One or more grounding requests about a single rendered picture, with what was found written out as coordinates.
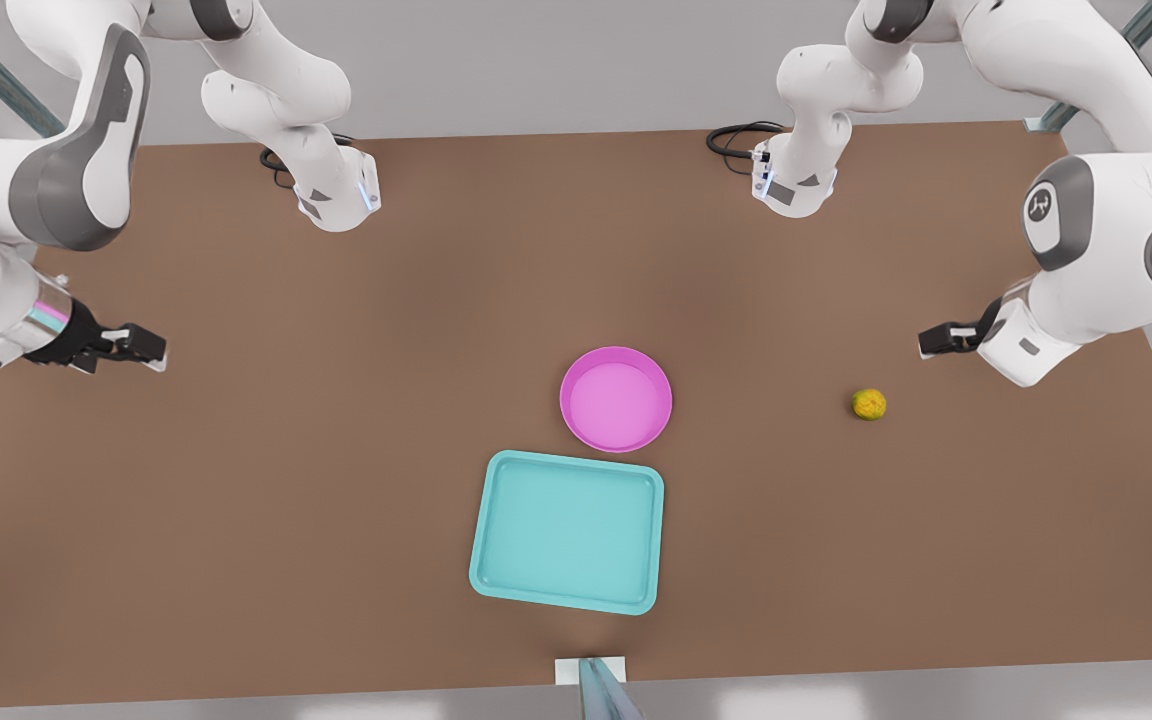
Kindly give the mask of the pink round plate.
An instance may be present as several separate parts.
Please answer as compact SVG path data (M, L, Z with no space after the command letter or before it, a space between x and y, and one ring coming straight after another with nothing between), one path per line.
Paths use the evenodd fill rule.
M559 384L559 414L581 442L627 454L667 427L673 389L664 369L636 348L605 346L573 361Z

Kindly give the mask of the teal rectangular tray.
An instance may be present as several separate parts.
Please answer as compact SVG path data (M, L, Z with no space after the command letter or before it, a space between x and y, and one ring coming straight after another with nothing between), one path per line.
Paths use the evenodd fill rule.
M500 450L468 564L479 594L641 616L657 601L666 484L657 470Z

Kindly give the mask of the silver frame post with foot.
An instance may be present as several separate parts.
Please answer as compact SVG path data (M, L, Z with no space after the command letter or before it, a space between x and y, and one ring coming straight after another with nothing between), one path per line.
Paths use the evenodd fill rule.
M581 720L645 720L627 692L623 655L558 659L554 679L579 688Z

